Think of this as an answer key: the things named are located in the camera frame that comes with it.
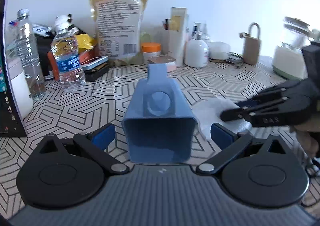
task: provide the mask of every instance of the pen holder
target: pen holder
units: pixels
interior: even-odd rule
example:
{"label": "pen holder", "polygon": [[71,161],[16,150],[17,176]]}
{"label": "pen holder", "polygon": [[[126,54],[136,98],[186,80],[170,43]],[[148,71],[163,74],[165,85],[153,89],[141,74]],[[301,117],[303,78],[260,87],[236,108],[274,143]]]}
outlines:
{"label": "pen holder", "polygon": [[[252,27],[258,28],[257,38],[251,36]],[[255,65],[258,62],[261,40],[260,40],[260,26],[257,23],[252,23],[249,26],[248,33],[240,33],[240,38],[245,38],[243,48],[243,61],[247,64]]]}
{"label": "pen holder", "polygon": [[189,159],[196,119],[166,64],[149,64],[122,120],[130,160],[180,163]]}

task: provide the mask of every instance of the blue bottle label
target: blue bottle label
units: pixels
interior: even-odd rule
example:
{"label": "blue bottle label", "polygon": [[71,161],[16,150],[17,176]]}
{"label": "blue bottle label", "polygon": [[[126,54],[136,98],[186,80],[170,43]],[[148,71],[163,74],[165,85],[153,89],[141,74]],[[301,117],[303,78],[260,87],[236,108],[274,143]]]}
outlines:
{"label": "blue bottle label", "polygon": [[80,68],[80,61],[78,55],[73,55],[67,60],[57,61],[58,69],[60,73],[73,71]]}

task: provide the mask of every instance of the padlock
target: padlock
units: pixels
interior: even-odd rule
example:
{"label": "padlock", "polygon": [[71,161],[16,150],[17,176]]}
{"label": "padlock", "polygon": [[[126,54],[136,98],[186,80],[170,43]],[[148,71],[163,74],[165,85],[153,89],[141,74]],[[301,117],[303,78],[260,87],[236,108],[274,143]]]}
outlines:
{"label": "padlock", "polygon": [[[252,27],[256,26],[258,29],[257,38],[251,36]],[[258,62],[261,40],[260,40],[260,26],[257,23],[252,23],[249,26],[248,33],[242,32],[239,34],[240,38],[245,38],[243,48],[243,61],[247,64],[255,65]]]}

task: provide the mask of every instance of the clear plastic bottle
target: clear plastic bottle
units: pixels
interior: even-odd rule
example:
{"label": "clear plastic bottle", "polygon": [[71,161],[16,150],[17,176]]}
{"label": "clear plastic bottle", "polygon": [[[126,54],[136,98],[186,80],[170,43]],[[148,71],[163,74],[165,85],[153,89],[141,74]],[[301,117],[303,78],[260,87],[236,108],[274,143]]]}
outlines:
{"label": "clear plastic bottle", "polygon": [[75,36],[68,31],[68,22],[56,19],[51,52],[57,61],[60,84],[65,92],[75,92],[85,85],[84,71],[80,66],[78,43]]}
{"label": "clear plastic bottle", "polygon": [[31,97],[33,101],[36,101],[41,99],[46,92],[36,38],[33,34],[32,23],[29,21],[29,10],[19,10],[17,17],[15,50],[21,59]]}

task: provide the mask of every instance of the silver screw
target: silver screw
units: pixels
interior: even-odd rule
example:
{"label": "silver screw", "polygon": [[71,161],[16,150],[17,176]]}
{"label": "silver screw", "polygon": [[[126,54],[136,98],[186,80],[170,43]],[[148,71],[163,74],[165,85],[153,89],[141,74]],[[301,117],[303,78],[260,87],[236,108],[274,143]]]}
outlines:
{"label": "silver screw", "polygon": [[123,172],[127,169],[127,166],[124,164],[113,164],[111,170],[115,172]]}
{"label": "silver screw", "polygon": [[212,172],[214,170],[214,165],[203,163],[199,165],[199,169],[203,172]]}

